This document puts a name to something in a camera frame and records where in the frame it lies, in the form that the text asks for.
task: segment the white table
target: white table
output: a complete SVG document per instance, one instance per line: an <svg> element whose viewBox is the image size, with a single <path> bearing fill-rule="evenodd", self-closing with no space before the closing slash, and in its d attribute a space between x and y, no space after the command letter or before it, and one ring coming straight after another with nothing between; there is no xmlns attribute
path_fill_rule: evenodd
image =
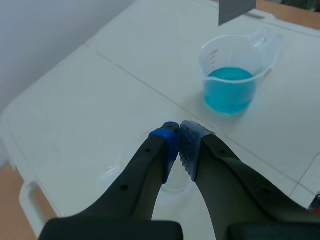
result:
<svg viewBox="0 0 320 240"><path fill-rule="evenodd" d="M37 187L58 216L82 211L107 188L99 179L110 166L125 166L166 121L203 124L285 194L311 203L319 190L319 33L256 10L263 20L242 16L218 28L217 12L203 0L140 0L6 109L0 136L24 179L20 202L37 235L44 225ZM212 114L198 77L200 46L265 26L288 39L277 68L241 117ZM174 168L172 181L185 177L179 162ZM212 239L205 203L189 181L182 199L160 192L168 202L157 202L154 218L180 222L187 240Z"/></svg>

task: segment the transparent cup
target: transparent cup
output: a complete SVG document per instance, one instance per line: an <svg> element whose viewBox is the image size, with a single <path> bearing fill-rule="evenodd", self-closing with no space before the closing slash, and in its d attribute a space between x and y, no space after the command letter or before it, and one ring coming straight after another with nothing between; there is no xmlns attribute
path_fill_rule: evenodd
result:
<svg viewBox="0 0 320 240"><path fill-rule="evenodd" d="M276 65L284 38L264 28L258 32L222 35L202 46L199 53L204 99L225 114L245 110L258 83Z"/></svg>

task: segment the textured gripper pad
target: textured gripper pad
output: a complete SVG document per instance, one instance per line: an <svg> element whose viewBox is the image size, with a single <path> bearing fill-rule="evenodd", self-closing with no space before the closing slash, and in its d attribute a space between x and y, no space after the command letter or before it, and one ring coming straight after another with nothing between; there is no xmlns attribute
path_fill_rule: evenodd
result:
<svg viewBox="0 0 320 240"><path fill-rule="evenodd" d="M201 139L213 134L194 121L183 121L180 125L180 160L194 182L197 174Z"/></svg>

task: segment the blue gripper pad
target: blue gripper pad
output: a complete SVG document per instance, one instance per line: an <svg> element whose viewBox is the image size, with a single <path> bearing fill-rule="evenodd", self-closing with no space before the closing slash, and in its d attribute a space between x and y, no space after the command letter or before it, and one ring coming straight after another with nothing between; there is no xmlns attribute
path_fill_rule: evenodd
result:
<svg viewBox="0 0 320 240"><path fill-rule="evenodd" d="M176 125L178 127L177 132L174 132L172 128L167 128L168 126ZM171 173L171 169L177 159L179 146L180 146L180 127L179 124L173 121L166 122L161 128L150 132L150 136L160 136L164 138L168 144L168 152L166 159L166 166L164 169L164 180L163 184L166 184L168 177Z"/></svg>
<svg viewBox="0 0 320 240"><path fill-rule="evenodd" d="M183 121L180 125L180 160L194 182L197 174L201 139L214 134L194 121Z"/></svg>

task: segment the blue liquid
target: blue liquid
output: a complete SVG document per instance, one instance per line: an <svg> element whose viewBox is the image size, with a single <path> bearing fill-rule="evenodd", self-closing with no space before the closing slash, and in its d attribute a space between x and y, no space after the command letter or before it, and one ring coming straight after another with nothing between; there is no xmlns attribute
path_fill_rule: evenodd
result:
<svg viewBox="0 0 320 240"><path fill-rule="evenodd" d="M240 81L250 79L253 75L241 68L223 67L211 72L208 77L223 80ZM204 84L204 99L216 111L235 114L245 110L251 103L256 91L256 82L231 84L208 80Z"/></svg>

